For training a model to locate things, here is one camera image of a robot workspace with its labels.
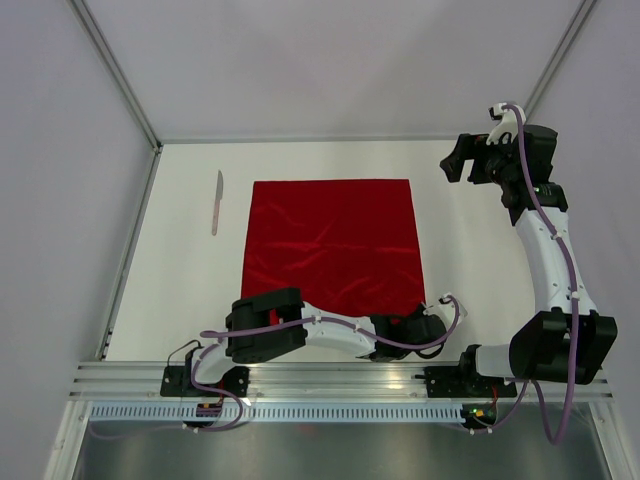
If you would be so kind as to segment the red cloth napkin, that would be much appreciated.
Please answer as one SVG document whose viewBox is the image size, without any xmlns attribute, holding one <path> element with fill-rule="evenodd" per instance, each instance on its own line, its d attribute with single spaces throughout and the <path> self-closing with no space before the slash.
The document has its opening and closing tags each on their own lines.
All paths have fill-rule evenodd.
<svg viewBox="0 0 640 480">
<path fill-rule="evenodd" d="M 255 182 L 241 294 L 285 287 L 347 316 L 405 316 L 425 302 L 409 181 Z"/>
</svg>

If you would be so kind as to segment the pink plastic knife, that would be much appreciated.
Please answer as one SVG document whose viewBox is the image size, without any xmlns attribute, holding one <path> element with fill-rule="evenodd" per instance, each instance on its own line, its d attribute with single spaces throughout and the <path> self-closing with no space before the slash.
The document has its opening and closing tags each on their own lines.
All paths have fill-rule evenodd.
<svg viewBox="0 0 640 480">
<path fill-rule="evenodd" d="M 211 234 L 213 236 L 217 235 L 218 226 L 219 226 L 219 216 L 220 216 L 220 207 L 224 194 L 224 176 L 221 170 L 217 172 L 216 177 L 216 189 L 214 196 L 214 205 L 212 212 L 212 224 L 211 224 Z"/>
</svg>

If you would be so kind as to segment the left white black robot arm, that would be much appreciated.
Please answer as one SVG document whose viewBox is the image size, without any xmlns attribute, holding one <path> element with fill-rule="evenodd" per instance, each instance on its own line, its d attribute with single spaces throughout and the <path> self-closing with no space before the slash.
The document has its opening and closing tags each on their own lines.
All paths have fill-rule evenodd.
<svg viewBox="0 0 640 480">
<path fill-rule="evenodd" d="M 221 331 L 203 331 L 209 343 L 193 354 L 183 375 L 195 395 L 219 394 L 231 369 L 267 363 L 304 347 L 319 347 L 371 362 L 402 360 L 412 353 L 443 349 L 461 318 L 452 295 L 420 304 L 407 316 L 351 317 L 304 301 L 297 288 L 240 299 L 232 304 Z"/>
</svg>

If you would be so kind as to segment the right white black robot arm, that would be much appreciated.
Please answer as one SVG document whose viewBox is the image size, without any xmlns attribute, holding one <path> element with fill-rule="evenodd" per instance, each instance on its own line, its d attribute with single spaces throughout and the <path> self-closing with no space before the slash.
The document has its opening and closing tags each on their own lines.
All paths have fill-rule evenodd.
<svg viewBox="0 0 640 480">
<path fill-rule="evenodd" d="M 599 313 L 574 263 L 568 202 L 551 181 L 556 131 L 527 125 L 492 144 L 486 134 L 459 135 L 440 167 L 460 181 L 466 161 L 469 182 L 494 183 L 523 244 L 534 289 L 534 316 L 509 343 L 471 345 L 456 371 L 459 388 L 478 395 L 493 377 L 590 384 L 617 337 L 616 321 Z"/>
</svg>

